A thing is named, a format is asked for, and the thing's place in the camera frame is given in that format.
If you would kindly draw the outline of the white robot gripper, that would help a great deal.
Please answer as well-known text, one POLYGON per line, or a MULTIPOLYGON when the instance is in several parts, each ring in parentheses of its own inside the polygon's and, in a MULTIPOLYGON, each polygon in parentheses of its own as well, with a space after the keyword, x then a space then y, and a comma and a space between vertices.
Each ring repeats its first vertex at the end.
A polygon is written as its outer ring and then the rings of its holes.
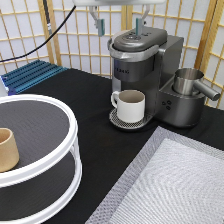
POLYGON ((98 30, 98 36, 105 35, 105 20, 97 16, 96 6, 110 5, 145 5, 145 11, 141 18, 136 18, 135 33, 140 36, 143 31, 144 21, 150 11, 150 5, 147 4, 162 4, 166 0, 72 0, 75 6, 90 6, 89 12, 94 19, 95 27, 98 30))

